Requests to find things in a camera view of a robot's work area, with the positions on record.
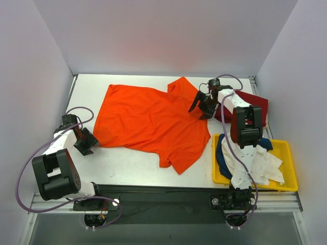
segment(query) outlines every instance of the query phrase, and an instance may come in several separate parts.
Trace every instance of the yellow plastic bin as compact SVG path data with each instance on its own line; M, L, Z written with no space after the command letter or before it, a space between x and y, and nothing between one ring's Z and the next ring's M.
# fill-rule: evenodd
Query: yellow plastic bin
M230 180L220 174L219 165L216 160L218 138L219 134L213 135L213 181L218 184L229 185ZM269 185L258 185L258 188L273 189L278 191L297 191L297 180L289 144L287 141L276 139L272 139L271 143L273 150L269 151L269 153L283 161L279 167L279 170L283 173L285 184L281 185L276 181L269 180Z

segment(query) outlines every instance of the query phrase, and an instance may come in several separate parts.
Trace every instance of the white cloth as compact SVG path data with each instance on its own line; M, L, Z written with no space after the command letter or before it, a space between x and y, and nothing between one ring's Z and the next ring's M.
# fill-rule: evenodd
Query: white cloth
M235 164L240 164L235 157L232 155L226 138L223 138L222 142L222 151L226 165L233 175ZM231 147L233 150L237 147L236 144L231 142ZM283 161L274 156L273 154L267 152L266 149L262 148L260 145L256 146L256 154L251 166L251 176L254 181L259 185L269 185L269 179L279 182L283 185L284 177L282 172L278 169Z

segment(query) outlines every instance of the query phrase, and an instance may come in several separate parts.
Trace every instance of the orange t-shirt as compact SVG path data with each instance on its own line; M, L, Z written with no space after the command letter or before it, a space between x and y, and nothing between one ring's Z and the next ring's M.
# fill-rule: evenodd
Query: orange t-shirt
M188 113L196 88L182 77L168 92L110 85L93 132L100 145L157 153L160 167L173 165L183 173L201 156L210 134L200 109Z

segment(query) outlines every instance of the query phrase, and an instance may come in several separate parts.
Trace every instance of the white table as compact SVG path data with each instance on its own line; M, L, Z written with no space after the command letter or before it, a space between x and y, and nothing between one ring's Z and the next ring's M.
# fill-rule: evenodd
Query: white table
M84 126L93 132L103 98L110 84L124 84L139 87L151 87L167 91L167 85L179 77L156 76L120 76L120 75L78 75L68 109L75 106L85 106L95 113L92 121ZM196 88L200 83L207 83L210 78L187 77ZM252 94L249 79L241 79L244 92ZM222 78L222 85L239 88L238 81L232 78ZM89 119L86 110L73 111L82 121ZM208 120L211 135L223 133L221 122L212 118ZM77 171L84 181L111 185L143 185L143 186L174 186L174 187L225 187L215 184L212 180L212 140L206 145L202 156L182 175L178 175L173 167L160 168L159 156L126 148L94 148L94 154L83 157L73 153Z

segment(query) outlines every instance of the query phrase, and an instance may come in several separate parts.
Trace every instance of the gray wall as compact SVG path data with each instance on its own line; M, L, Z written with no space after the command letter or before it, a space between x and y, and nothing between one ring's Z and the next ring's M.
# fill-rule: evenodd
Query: gray wall
M32 0L0 1L0 33L0 237L18 244L27 217L14 196L18 171L52 137L73 78ZM20 188L28 206L31 169Z
M256 75L297 0L34 0L75 74Z
M274 138L290 142L312 244L326 244L327 2L299 0L257 76Z

